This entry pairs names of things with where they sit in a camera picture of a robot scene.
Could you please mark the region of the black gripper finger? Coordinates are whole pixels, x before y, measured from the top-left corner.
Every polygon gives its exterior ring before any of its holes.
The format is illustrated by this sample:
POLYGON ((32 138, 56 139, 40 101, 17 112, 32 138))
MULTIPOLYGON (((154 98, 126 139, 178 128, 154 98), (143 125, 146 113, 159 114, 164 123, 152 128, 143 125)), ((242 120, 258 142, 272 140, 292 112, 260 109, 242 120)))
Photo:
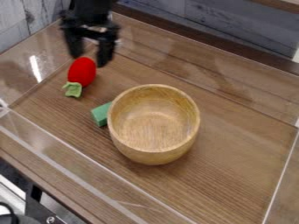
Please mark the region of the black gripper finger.
POLYGON ((103 37, 98 40, 98 67, 104 67, 107 63, 114 59, 116 40, 116 36, 103 37))
POLYGON ((83 38, 72 29, 64 29, 63 31, 69 55, 76 59, 84 53, 83 38))

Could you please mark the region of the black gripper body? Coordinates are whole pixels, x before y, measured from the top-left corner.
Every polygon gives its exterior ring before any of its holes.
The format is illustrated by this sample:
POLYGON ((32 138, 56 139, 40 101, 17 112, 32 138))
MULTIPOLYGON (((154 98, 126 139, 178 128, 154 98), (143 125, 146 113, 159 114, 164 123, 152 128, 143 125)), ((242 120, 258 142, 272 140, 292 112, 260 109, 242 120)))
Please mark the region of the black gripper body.
POLYGON ((71 0, 69 8, 60 12, 65 40, 116 41, 120 27, 112 21, 111 11, 112 0, 71 0))

